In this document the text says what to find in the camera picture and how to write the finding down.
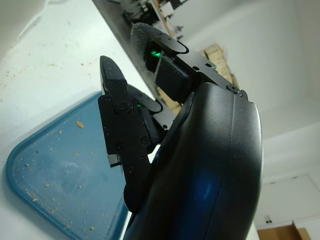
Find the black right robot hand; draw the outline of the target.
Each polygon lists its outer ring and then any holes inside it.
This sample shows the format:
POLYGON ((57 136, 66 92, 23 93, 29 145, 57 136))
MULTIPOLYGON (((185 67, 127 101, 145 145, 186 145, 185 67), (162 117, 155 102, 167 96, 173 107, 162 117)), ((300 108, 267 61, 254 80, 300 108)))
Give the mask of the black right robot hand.
POLYGON ((111 167, 131 212, 126 240, 244 240, 263 173, 258 109, 200 53, 145 23, 131 43, 178 114, 100 57, 98 99, 111 167))

